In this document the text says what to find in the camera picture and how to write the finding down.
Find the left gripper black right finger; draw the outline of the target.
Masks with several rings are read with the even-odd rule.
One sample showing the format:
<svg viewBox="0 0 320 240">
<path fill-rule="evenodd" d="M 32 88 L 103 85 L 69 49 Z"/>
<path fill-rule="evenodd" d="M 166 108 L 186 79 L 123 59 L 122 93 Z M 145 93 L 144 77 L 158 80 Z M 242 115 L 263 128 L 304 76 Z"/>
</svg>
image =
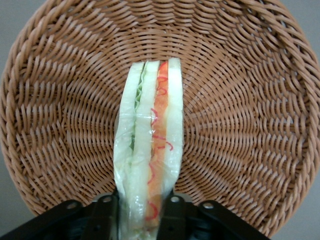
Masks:
<svg viewBox="0 0 320 240">
<path fill-rule="evenodd" d="M 267 240 L 268 237 L 214 200 L 198 206 L 179 195 L 167 198 L 158 240 Z"/>
</svg>

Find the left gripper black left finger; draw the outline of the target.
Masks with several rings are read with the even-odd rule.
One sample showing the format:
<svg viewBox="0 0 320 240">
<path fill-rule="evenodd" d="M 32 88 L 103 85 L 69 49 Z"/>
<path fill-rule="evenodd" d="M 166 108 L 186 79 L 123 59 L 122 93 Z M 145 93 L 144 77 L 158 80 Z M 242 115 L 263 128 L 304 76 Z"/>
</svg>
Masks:
<svg viewBox="0 0 320 240">
<path fill-rule="evenodd" d="M 67 200 L 1 236 L 2 240 L 117 240 L 118 198 L 102 195 L 88 206 Z"/>
</svg>

